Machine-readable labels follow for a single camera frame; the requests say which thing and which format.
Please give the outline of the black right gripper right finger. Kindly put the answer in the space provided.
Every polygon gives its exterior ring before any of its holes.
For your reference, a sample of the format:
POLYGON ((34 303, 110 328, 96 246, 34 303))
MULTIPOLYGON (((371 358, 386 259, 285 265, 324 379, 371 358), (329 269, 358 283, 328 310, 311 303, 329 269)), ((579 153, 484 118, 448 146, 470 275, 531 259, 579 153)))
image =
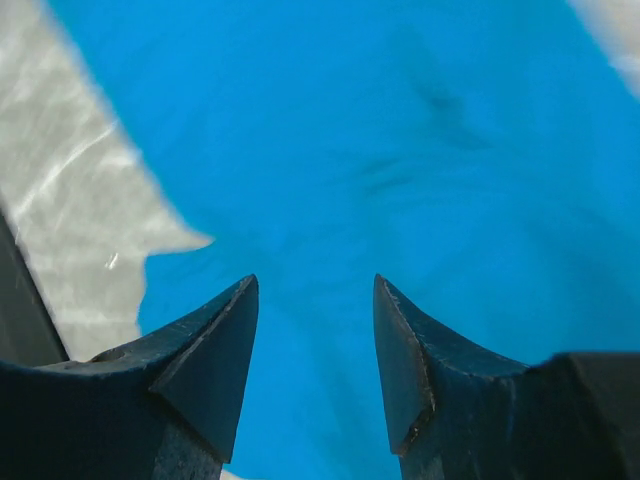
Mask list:
POLYGON ((391 451, 406 479, 635 479, 639 356, 566 352, 528 366, 374 281, 391 451))

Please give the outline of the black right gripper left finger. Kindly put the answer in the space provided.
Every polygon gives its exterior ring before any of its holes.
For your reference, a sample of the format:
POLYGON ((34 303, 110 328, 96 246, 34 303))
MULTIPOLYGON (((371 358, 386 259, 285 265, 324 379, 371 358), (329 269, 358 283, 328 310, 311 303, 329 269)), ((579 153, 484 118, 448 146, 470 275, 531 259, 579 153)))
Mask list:
POLYGON ((256 335, 249 275, 86 362, 1 365, 5 479, 216 479, 231 460, 256 335))

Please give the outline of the blue t-shirt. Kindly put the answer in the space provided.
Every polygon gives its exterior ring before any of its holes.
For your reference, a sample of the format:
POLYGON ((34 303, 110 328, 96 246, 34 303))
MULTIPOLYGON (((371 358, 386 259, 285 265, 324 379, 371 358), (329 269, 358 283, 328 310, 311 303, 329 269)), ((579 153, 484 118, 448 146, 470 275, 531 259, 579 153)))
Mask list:
POLYGON ((639 346, 639 103, 563 1, 54 1, 210 246, 147 260, 149 332, 255 274, 231 470, 396 479, 376 274, 533 364, 639 346))

